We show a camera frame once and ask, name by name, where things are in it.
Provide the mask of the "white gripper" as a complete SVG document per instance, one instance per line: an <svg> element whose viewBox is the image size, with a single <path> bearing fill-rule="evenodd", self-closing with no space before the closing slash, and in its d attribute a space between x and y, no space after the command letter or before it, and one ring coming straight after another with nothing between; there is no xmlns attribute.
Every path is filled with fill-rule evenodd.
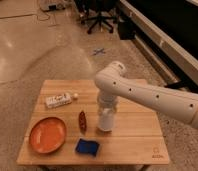
<svg viewBox="0 0 198 171"><path fill-rule="evenodd" d="M97 103L98 103L98 113L101 116L107 114L115 114L117 112L118 100L104 101L102 99L98 99Z"/></svg>

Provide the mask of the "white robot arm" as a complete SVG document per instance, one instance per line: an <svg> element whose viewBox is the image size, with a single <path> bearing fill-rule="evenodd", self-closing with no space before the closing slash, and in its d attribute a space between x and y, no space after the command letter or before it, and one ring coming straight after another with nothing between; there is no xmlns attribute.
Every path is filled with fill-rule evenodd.
<svg viewBox="0 0 198 171"><path fill-rule="evenodd" d="M98 104L115 107L123 97L140 105L168 115L198 130L198 94L160 86L138 83L124 77L123 63L113 61L99 71L94 83L99 89Z"/></svg>

